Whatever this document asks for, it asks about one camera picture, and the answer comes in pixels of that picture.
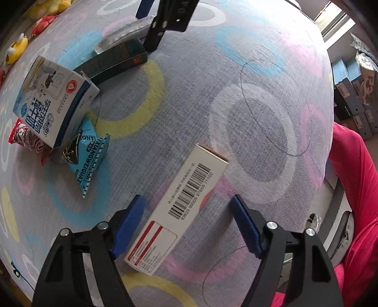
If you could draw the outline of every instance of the barcode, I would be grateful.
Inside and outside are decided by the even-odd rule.
[[[183,216],[185,210],[190,205],[192,199],[194,198],[195,194],[200,189],[201,185],[205,181],[206,177],[208,176],[210,169],[207,168],[205,165],[199,163],[193,174],[190,176],[188,182],[186,183],[185,187],[181,191],[180,195],[178,196],[177,200],[173,204],[172,208],[169,210],[169,214],[175,217],[176,219],[180,219]]]

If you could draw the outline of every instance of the milk carton box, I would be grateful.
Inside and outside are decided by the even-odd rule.
[[[84,74],[42,56],[30,68],[13,112],[51,148],[75,136],[99,89]]]

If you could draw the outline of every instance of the red stripe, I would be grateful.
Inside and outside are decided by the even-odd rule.
[[[151,241],[147,244],[143,253],[141,253],[138,260],[135,262],[135,265],[139,264],[139,262],[142,260],[143,256],[147,253],[148,249],[151,247],[152,243],[155,241],[156,237],[159,235],[159,233],[161,232],[162,229],[163,229],[163,226],[159,226],[158,230],[156,230],[155,234],[153,235]]]
[[[138,243],[135,245],[133,251],[131,252],[130,256],[127,258],[127,260],[131,261],[131,258],[134,256],[134,254],[136,253],[136,250],[139,248],[139,246],[142,244],[144,238],[146,237],[146,235],[148,234],[148,232],[151,230],[153,224],[155,223],[155,221],[151,221],[150,222],[150,225],[148,225],[148,227],[146,228],[146,230],[144,231],[143,235],[141,236],[141,238],[139,239]]]

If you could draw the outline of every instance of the person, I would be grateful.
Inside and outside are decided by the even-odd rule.
[[[335,267],[344,306],[352,307],[378,268],[378,173],[360,135],[337,123],[333,123],[328,158],[344,187],[355,220],[352,244]],[[272,307],[281,306],[284,296],[276,292]]]

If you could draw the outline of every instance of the label with red stripes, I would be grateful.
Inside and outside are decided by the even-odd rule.
[[[127,257],[139,271],[150,273],[176,241],[177,235],[151,221]]]

